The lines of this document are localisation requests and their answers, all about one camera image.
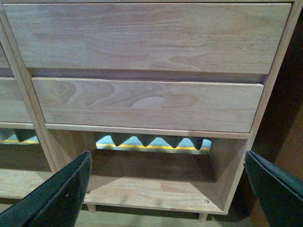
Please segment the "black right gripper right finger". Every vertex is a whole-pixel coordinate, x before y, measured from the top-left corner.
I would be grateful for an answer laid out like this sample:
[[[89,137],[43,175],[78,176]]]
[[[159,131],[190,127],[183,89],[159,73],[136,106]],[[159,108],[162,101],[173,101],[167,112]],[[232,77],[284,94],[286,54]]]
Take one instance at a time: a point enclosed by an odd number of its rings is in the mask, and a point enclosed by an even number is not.
[[[251,188],[271,227],[303,225],[303,182],[254,151],[245,156]]]

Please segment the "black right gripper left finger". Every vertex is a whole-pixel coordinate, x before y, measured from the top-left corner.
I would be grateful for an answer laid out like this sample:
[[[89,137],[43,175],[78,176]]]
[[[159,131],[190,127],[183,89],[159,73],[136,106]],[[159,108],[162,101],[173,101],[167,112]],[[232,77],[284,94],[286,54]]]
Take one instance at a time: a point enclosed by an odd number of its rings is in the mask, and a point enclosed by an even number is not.
[[[2,227],[73,227],[87,193],[92,156],[84,151],[0,214]]]

